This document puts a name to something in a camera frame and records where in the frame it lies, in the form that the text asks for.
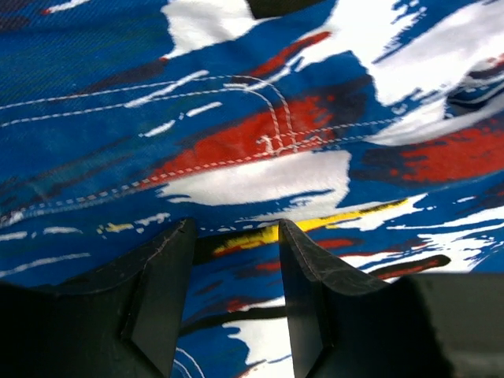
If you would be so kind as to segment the blue patterned trousers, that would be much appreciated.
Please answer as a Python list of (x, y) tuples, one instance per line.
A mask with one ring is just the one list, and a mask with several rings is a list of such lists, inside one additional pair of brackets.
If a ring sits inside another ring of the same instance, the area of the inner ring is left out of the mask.
[(501, 273), (502, 2), (2, 2), (1, 285), (186, 219), (168, 377), (293, 376), (283, 219), (386, 282)]

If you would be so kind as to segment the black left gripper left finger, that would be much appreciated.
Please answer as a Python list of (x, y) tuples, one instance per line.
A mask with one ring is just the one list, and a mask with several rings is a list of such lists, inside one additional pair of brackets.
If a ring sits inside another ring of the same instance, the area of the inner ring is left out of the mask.
[(64, 283), (2, 283), (2, 376), (170, 376), (196, 239), (186, 219)]

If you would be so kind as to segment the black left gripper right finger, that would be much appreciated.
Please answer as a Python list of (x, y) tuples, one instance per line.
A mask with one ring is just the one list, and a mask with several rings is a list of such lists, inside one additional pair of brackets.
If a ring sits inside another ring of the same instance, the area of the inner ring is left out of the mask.
[(500, 377), (503, 277), (436, 273), (377, 279), (279, 224), (297, 377)]

